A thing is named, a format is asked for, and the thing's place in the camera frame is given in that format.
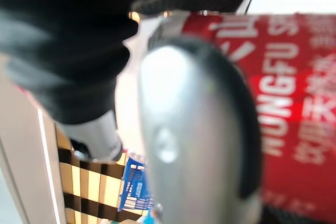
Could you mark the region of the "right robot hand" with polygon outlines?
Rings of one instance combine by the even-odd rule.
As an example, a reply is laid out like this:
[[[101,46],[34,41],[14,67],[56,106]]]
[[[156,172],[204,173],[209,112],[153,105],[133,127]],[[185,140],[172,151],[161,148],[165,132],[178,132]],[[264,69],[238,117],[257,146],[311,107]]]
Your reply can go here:
[[[93,168],[120,159],[117,75],[134,36],[130,11],[235,12],[243,0],[1,0],[7,73]],[[146,179],[160,223],[258,223],[261,139],[253,99],[210,43],[178,35],[150,43],[138,77]]]

